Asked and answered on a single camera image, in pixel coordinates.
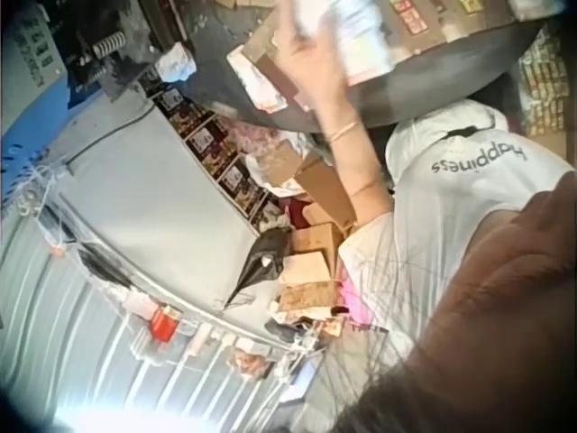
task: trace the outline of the brown cardboard box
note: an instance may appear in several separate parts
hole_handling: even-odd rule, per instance
[[[559,155],[564,160],[568,161],[572,166],[577,165],[574,154],[572,155],[570,147],[571,144],[569,140],[567,140],[567,133],[565,131],[538,135],[537,137],[531,138],[532,140],[535,140],[537,143],[549,149],[554,154]]]
[[[333,219],[331,219],[331,217],[318,205],[318,203],[311,203],[310,205],[304,207],[303,217],[311,226],[320,226],[321,224],[333,222]]]
[[[317,251],[285,257],[279,282],[287,286],[298,286],[332,279],[323,253]]]
[[[339,245],[343,243],[343,235],[332,223],[296,230],[290,237],[292,254],[320,252],[325,259],[330,278],[335,280],[336,261]]]
[[[341,294],[334,281],[287,286],[280,293],[279,312],[299,311],[301,315],[322,320],[330,318],[332,307],[339,305]]]
[[[326,165],[316,154],[304,160],[289,142],[258,160],[265,179],[274,187],[294,179],[320,206],[341,231],[356,220],[353,205],[333,167]]]
[[[332,316],[332,308],[341,302],[336,268],[342,242],[343,235],[332,223],[292,233],[293,255],[285,260],[280,276],[280,282],[287,284],[280,293],[279,313],[316,320]]]

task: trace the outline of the black plastic bag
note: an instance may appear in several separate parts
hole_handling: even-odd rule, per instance
[[[262,233],[251,247],[236,288],[224,304],[228,308],[241,290],[263,281],[276,280],[284,270],[284,258],[290,254],[290,229],[272,228]]]

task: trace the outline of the corrugated metal surface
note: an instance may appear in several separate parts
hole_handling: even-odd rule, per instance
[[[119,316],[76,264],[52,257],[30,219],[7,216],[0,251],[0,383],[37,421],[96,411],[94,427],[121,411],[140,420],[184,416],[186,431],[247,431],[275,388],[272,376],[246,382],[232,372],[218,342],[186,362],[184,344],[171,364],[137,361],[129,349],[136,322]]]

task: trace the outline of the pink fabric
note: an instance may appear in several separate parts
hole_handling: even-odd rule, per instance
[[[359,325],[372,324],[372,312],[362,302],[361,296],[357,293],[345,270],[343,270],[341,295],[346,307],[349,309],[349,316],[353,322]]]

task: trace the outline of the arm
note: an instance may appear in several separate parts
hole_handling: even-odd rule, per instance
[[[330,145],[339,178],[353,204],[357,226],[365,226],[391,212],[392,200],[381,179],[380,163],[369,135],[346,98],[346,72],[336,49],[332,20],[327,16],[315,39],[305,39],[295,25],[292,0],[281,0],[279,6],[280,68],[305,91],[327,138],[356,123]]]
[[[330,143],[336,170],[357,216],[357,226],[365,226],[392,212],[392,199],[382,180],[379,159],[351,103],[345,97],[331,104],[319,104],[316,115],[329,138],[351,122],[357,122],[350,132]]]

